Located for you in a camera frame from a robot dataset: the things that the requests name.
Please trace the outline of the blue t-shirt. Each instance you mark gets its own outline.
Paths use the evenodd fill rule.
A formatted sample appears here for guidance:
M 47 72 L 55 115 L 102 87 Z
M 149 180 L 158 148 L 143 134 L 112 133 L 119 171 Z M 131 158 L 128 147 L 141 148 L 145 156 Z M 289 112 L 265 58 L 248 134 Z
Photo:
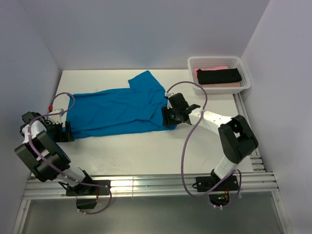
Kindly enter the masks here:
M 149 70 L 130 79 L 123 75 L 104 76 L 116 88 L 70 97 L 66 120 L 74 138 L 103 137 L 174 130 L 163 124 L 167 106 L 165 89 Z

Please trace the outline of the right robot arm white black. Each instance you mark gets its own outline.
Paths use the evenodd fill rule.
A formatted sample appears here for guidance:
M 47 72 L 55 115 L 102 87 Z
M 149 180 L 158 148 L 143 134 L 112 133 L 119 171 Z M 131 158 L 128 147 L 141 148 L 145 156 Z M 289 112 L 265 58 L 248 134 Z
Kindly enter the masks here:
M 228 184 L 226 176 L 258 148 L 258 141 L 245 117 L 228 117 L 206 111 L 197 104 L 189 105 L 181 93 L 166 94 L 165 97 L 167 106 L 161 109 L 165 127 L 187 123 L 219 136 L 224 156 L 212 170 L 211 185 L 216 190 L 222 190 Z

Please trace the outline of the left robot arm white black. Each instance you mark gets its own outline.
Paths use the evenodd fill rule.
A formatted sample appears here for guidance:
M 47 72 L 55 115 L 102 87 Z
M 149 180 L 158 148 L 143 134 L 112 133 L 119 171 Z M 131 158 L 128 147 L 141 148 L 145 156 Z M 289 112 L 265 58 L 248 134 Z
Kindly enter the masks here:
M 71 122 L 61 122 L 61 111 L 52 111 L 50 117 L 42 117 L 36 112 L 22 115 L 24 124 L 19 132 L 24 141 L 15 153 L 41 182 L 59 179 L 58 183 L 68 193 L 89 195 L 96 191 L 95 182 L 85 170 L 71 167 L 71 160 L 58 145 L 75 140 Z

